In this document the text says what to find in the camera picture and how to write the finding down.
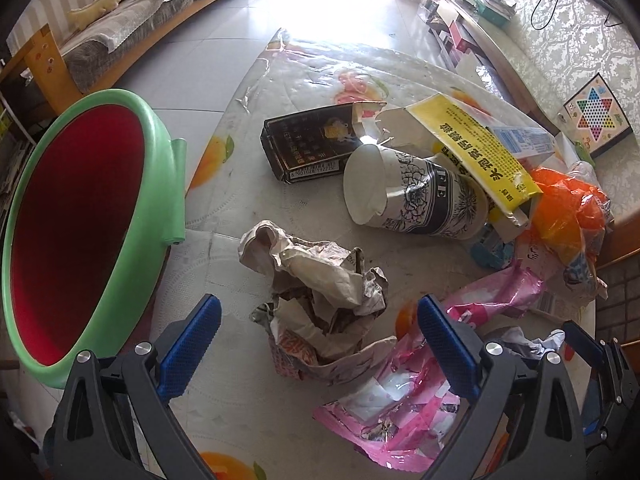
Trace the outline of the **white blue paper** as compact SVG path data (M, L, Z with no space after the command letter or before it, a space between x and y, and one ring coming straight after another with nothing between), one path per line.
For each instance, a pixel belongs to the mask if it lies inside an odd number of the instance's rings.
M559 352L565 341L564 330L552 330L546 338L528 339L520 326L499 328L492 336L509 352L535 361L540 361L549 352Z

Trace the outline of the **pink snack wrapper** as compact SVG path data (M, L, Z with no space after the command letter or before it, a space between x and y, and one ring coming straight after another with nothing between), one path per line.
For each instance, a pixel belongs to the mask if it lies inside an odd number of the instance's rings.
M489 274L442 303L455 321L477 328L498 314L518 318L544 291L544 281L518 264ZM430 468L454 424L460 398L417 322L357 390L314 411L314 420L367 455L405 472Z

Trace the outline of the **orange plastic snack bag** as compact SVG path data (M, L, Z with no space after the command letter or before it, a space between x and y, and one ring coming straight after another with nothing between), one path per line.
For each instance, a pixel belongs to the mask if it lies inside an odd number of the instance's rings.
M610 200L597 185L554 169L530 175L541 194L516 239L516 258L553 296L585 304L606 291L596 263L613 222Z

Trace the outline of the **newspaper ball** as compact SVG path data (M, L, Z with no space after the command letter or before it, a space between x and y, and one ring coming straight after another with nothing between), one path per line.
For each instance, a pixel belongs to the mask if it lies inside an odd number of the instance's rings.
M270 279L271 299L250 319L266 331L279 375L346 384L394 348L395 335L371 337L388 281L364 266L361 248L304 240L264 220L241 237L239 262Z

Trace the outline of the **patterned paper coffee cup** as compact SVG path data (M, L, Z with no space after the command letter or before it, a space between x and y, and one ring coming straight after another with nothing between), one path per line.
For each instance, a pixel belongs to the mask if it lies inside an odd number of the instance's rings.
M435 157L364 144L346 162L343 193L358 226L468 240L483 229L488 199L471 178Z

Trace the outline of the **yellow medicine box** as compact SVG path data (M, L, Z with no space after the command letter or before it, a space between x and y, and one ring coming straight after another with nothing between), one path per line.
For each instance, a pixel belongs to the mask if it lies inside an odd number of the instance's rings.
M442 155L489 198L487 220L505 243L529 227L525 207L541 189L529 171L495 136L497 119L450 98L434 96L375 117L378 140L413 155Z

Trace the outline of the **black cigarette box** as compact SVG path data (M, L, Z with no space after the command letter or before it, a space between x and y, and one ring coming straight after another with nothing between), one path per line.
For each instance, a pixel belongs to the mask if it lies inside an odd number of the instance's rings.
M368 129L384 106L352 102L265 120L260 144L274 176L293 184L341 174L349 156L373 140Z

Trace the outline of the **blue white toothpaste box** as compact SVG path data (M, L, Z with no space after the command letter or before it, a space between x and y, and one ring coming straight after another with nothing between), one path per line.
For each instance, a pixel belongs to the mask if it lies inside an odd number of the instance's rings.
M543 128L493 126L489 130L517 160L531 165L554 153L554 137Z

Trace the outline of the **green red trash bin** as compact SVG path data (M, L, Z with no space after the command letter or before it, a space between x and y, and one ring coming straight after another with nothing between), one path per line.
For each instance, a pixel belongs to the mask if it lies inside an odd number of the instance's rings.
M35 148L12 200L4 319L21 364L63 388L79 352L125 347L186 236L186 141L122 89L80 99Z

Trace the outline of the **orange print tablecloth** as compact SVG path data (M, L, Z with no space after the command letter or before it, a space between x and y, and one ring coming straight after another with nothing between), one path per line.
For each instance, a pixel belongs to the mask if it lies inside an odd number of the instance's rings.
M341 176L288 184L273 174L260 144L264 122L326 107L347 89L365 100L404 107L461 90L508 126L530 126L516 107L462 77L387 49L276 32L247 71L212 136L231 156L186 194L186 238L171 251L158 290L152 334L186 316L205 294L221 303L221 326L186 392L171 401L194 446L238 460L269 479L393 479L312 416L357 388L278 374L265 329L252 312L271 297L268 278L239 260L242 235L262 220L288 234L360 248L390 288L371 340L390 336L398 311L432 294L445 298L483 275L455 240L400 234L352 221Z

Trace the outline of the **chinese checkers board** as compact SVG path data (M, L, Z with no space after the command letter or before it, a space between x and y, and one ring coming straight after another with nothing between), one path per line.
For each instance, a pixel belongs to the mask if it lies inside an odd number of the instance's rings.
M568 136L597 157L632 133L625 112L605 79L596 73L562 107Z

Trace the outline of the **long tv cabinet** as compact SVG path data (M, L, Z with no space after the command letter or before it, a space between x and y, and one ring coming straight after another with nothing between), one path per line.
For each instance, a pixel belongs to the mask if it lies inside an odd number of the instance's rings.
M448 70L462 70L541 127L559 132L561 100L548 79L504 30L479 16L469 0L432 0L426 24Z

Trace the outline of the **striped wooden sofa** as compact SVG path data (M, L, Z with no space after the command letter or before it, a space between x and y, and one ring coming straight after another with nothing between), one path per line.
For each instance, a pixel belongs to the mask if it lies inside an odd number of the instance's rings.
M1 92L17 114L50 118L108 89L180 24L217 0L122 0L84 30L69 10L94 0L30 0L3 41Z

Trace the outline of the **cream plush toy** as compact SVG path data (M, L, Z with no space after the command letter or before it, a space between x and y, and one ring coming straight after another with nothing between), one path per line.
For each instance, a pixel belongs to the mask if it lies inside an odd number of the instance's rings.
M69 10L68 21L72 29L84 30L107 13L114 11L122 0L94 0L81 9Z

